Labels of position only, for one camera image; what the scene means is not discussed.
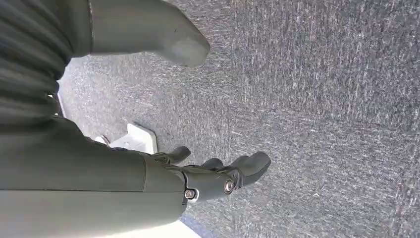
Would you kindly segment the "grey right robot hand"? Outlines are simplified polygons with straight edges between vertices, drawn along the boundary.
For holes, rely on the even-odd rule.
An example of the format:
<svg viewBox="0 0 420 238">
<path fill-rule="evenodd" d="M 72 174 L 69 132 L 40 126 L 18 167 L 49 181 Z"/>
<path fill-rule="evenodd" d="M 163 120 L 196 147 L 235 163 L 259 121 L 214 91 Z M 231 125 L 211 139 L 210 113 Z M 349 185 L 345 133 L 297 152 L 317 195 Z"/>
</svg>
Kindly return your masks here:
<svg viewBox="0 0 420 238">
<path fill-rule="evenodd" d="M 187 67 L 205 36 L 163 0 L 0 3 L 0 235 L 96 237 L 170 224 L 188 203 L 230 195 L 270 166 L 264 152 L 230 165 L 180 166 L 190 151 L 148 154 L 86 137 L 59 116 L 58 81 L 73 58 L 153 52 Z"/>
</svg>

